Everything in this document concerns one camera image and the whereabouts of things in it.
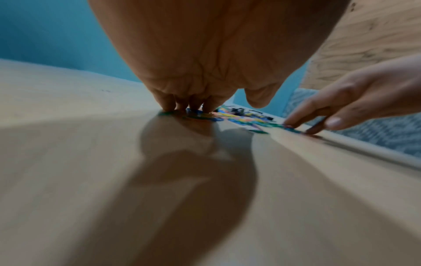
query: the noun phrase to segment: human hand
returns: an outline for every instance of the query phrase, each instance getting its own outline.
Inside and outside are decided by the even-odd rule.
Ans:
[[[211,112],[245,88],[266,106],[349,0],[89,0],[113,45],[165,111]]]
[[[298,106],[285,120],[294,128],[325,119],[308,134],[341,130],[380,117],[421,112],[421,54],[354,71]]]

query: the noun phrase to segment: wood grain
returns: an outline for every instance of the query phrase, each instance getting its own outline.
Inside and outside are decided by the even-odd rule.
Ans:
[[[19,106],[0,117],[0,265],[421,263],[420,161],[157,116],[140,84],[0,65]]]
[[[421,0],[354,0],[311,58],[302,88],[322,89],[350,71],[421,52]]]

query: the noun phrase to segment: wooden table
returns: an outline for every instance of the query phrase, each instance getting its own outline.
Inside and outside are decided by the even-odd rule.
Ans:
[[[0,61],[0,265],[421,265],[419,160],[158,110],[139,83]]]

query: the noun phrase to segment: table surface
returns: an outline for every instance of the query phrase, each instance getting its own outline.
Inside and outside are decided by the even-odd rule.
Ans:
[[[421,265],[418,159],[158,111],[0,60],[0,265]]]

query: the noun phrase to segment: patterned fabric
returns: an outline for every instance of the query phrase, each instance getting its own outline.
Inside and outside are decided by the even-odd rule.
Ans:
[[[317,90],[295,90],[282,116],[287,117],[301,102],[315,93]],[[320,119],[307,124],[314,125]],[[421,113],[369,120],[336,133],[421,158]]]

